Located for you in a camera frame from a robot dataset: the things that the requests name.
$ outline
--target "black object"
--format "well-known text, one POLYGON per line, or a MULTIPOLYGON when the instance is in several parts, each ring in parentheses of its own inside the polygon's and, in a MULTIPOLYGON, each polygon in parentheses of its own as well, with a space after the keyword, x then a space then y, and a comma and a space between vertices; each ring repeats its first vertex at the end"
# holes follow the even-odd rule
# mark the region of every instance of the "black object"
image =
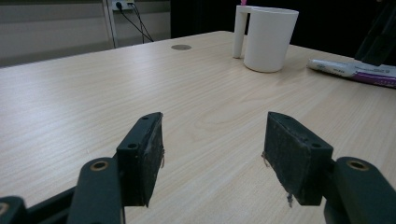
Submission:
POLYGON ((396 50, 396 0, 381 3, 369 34, 364 39, 355 59, 363 63, 381 65, 396 50))
POLYGON ((20 197, 0 198, 0 223, 125 223, 124 206, 149 206, 164 153, 162 117, 142 117, 113 158, 81 168, 74 188, 29 209, 20 197))
POLYGON ((269 112, 263 157, 301 205, 327 199, 327 223, 396 223, 396 192, 369 162, 331 159, 332 146, 292 117, 269 112))

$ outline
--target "mug handle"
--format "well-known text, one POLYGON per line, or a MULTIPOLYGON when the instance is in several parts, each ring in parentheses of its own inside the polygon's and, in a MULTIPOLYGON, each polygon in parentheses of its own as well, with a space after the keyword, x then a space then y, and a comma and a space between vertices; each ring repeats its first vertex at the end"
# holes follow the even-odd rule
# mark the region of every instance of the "mug handle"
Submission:
POLYGON ((240 58, 244 43, 245 29, 247 26, 248 13, 254 7, 236 6, 235 27, 233 28, 233 57, 240 58))

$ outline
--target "wall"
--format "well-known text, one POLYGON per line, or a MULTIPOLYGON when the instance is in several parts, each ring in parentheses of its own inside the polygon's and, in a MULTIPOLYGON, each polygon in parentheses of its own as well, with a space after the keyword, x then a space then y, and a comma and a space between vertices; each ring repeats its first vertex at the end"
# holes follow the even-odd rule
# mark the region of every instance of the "wall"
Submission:
MULTIPOLYGON (((154 40, 170 38, 169 2, 136 5, 154 40)), ((114 13, 113 27, 105 13, 103 0, 2 1, 0 67, 113 49, 111 29, 119 47, 141 43, 120 13, 114 13)), ((131 11, 125 13, 139 24, 131 11)))
MULTIPOLYGON (((154 41, 169 39, 171 37, 169 1, 136 1, 135 4, 141 14, 140 17, 143 23, 148 29, 148 33, 154 41)), ((132 10, 126 10, 124 14, 140 29, 139 20, 132 10)), ((116 24, 119 47, 142 44, 142 35, 131 23, 129 23, 118 11, 114 11, 113 16, 116 24)))

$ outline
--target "black cable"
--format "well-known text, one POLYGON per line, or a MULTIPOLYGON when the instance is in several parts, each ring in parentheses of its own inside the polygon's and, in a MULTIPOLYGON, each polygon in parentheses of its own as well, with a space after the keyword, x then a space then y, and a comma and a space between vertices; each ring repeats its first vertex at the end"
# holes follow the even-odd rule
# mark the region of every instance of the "black cable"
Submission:
POLYGON ((151 35, 149 34, 149 31, 148 31, 148 29, 147 29, 146 26, 145 26, 145 23, 143 23, 143 22, 142 22, 142 19, 140 18, 139 9, 137 9, 137 6, 136 6, 135 3, 132 3, 132 6, 133 6, 133 8, 134 8, 134 11, 136 12, 137 18, 140 20, 140 23, 141 23, 141 24, 143 25, 143 27, 145 28, 146 33, 148 34, 148 36, 149 36, 150 39, 152 40, 152 37, 151 37, 151 35))
MULTIPOLYGON (((140 19, 140 13, 139 13, 139 11, 137 11, 136 10, 136 8, 134 7, 134 3, 132 3, 131 4, 131 6, 132 6, 132 8, 134 9, 134 12, 136 13, 136 16, 137 16, 137 18, 139 19, 139 21, 140 21, 140 30, 142 30, 143 31, 143 22, 142 22, 142 19, 140 19)), ((142 35, 142 42, 143 42, 143 44, 145 43, 145 37, 142 35)))
POLYGON ((125 16, 125 14, 124 14, 123 11, 122 11, 122 4, 121 4, 120 2, 117 2, 116 6, 117 6, 117 8, 120 10, 121 15, 122 15, 123 17, 125 17, 125 19, 126 19, 128 22, 130 22, 130 23, 134 26, 134 28, 136 28, 143 36, 145 36, 145 37, 146 37, 147 39, 149 39, 151 42, 154 42, 154 40, 152 40, 151 36, 145 35, 145 33, 143 33, 143 31, 139 30, 139 28, 138 28, 131 20, 129 20, 127 16, 125 16))
POLYGON ((139 30, 139 28, 138 28, 131 20, 129 20, 128 17, 126 17, 125 14, 123 14, 122 11, 121 11, 121 14, 122 14, 122 16, 124 16, 125 19, 126 19, 128 22, 130 22, 130 23, 134 26, 134 28, 136 28, 136 30, 138 30, 143 36, 145 36, 145 37, 146 37, 147 39, 149 39, 151 42, 154 42, 154 40, 152 40, 151 37, 145 35, 145 34, 143 33, 143 31, 139 30))

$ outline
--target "table grain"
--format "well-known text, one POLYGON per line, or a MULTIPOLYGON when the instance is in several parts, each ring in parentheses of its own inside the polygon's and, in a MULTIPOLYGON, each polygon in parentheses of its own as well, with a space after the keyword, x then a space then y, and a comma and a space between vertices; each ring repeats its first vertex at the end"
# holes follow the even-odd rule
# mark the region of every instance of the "table grain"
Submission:
POLYGON ((324 200, 289 207, 265 166, 268 111, 396 187, 396 90, 310 70, 309 59, 352 59, 296 46, 281 71, 257 73, 232 57, 232 40, 215 32, 0 69, 0 196, 32 206, 75 186, 85 162, 113 156, 157 111, 165 165, 149 208, 126 208, 128 223, 324 223, 324 200))

